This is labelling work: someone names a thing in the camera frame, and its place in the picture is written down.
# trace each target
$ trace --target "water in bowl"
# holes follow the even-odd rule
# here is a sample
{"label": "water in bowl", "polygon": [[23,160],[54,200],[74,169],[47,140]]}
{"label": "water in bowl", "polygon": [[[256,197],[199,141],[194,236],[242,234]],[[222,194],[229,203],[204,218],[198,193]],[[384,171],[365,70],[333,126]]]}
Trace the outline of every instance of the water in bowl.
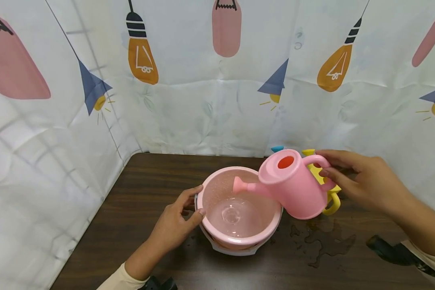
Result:
{"label": "water in bowl", "polygon": [[257,208],[239,197],[218,202],[206,217],[218,231],[233,238],[248,238],[264,230]]}

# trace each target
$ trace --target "bowl rim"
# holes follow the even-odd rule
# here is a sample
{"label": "bowl rim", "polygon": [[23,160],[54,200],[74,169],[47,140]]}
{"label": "bowl rim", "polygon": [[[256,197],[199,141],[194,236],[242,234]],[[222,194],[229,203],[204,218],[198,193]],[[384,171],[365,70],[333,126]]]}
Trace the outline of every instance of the bowl rim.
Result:
{"label": "bowl rim", "polygon": [[[197,196],[196,209],[203,208],[203,192],[205,191],[205,188],[208,185],[208,183],[214,177],[216,177],[218,174],[223,173],[225,171],[229,171],[229,170],[235,170],[235,169],[247,171],[249,173],[253,173],[256,176],[258,175],[258,172],[256,170],[251,169],[251,168],[247,168],[247,167],[242,167],[242,166],[224,167],[218,171],[215,171],[213,174],[211,174],[209,177],[207,177],[205,179],[205,181],[203,182],[203,190],[200,191],[198,193],[198,196]],[[205,218],[203,218],[202,224],[205,227],[206,231],[208,231],[208,233],[212,237],[217,238],[221,242],[227,242],[229,244],[236,244],[236,245],[252,245],[252,244],[257,244],[258,242],[264,241],[266,238],[268,238],[270,235],[273,234],[273,232],[275,231],[276,227],[279,224],[279,220],[281,218],[281,215],[282,215],[282,206],[280,206],[279,211],[276,211],[274,213],[274,216],[272,217],[272,221],[269,223],[269,225],[263,231],[261,231],[260,233],[254,235],[254,236],[247,237],[247,238],[233,238],[233,237],[230,237],[230,236],[218,231],[211,224],[211,222],[209,222],[208,217],[206,217],[206,216],[205,216]]]}

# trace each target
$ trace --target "pink watering can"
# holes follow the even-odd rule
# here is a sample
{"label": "pink watering can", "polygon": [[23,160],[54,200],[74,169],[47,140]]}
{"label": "pink watering can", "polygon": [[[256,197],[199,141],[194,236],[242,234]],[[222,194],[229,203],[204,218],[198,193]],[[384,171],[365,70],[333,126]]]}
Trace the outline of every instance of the pink watering can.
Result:
{"label": "pink watering can", "polygon": [[258,171],[259,183],[245,183],[237,176],[233,192],[267,196],[280,202],[290,216],[299,220],[312,219],[325,210],[327,192],[336,184],[331,180],[319,183],[307,167],[310,164],[319,164],[322,168],[331,167],[327,159],[320,155],[302,158],[295,150],[281,150],[261,164]]}

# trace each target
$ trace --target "yellow toy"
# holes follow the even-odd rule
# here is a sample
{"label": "yellow toy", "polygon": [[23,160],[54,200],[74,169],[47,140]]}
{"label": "yellow toy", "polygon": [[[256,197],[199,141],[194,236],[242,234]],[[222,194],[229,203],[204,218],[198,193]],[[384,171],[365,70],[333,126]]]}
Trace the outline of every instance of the yellow toy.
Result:
{"label": "yellow toy", "polygon": [[[306,156],[313,155],[314,152],[315,152],[314,149],[302,150],[302,153]],[[324,184],[324,178],[319,175],[319,172],[322,170],[322,168],[317,168],[313,164],[309,164],[307,168],[309,169],[309,171],[311,171],[311,173],[314,175],[314,177],[317,179],[317,181],[320,184]],[[327,192],[327,204],[329,204],[330,201],[333,201],[333,203],[331,207],[326,208],[325,210],[322,211],[323,214],[325,215],[334,214],[340,208],[340,199],[337,195],[337,193],[340,190],[342,189],[339,186],[336,186]]]}

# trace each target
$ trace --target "watering can spout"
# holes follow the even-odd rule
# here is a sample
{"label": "watering can spout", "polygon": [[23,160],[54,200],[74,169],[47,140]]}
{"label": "watering can spout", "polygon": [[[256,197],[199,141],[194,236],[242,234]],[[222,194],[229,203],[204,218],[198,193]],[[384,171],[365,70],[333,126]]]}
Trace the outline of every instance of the watering can spout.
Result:
{"label": "watering can spout", "polygon": [[239,194],[241,192],[251,192],[257,195],[266,196],[268,198],[272,198],[273,196],[270,191],[264,186],[262,183],[246,183],[240,179],[240,177],[236,176],[234,179],[233,192],[235,194]]}

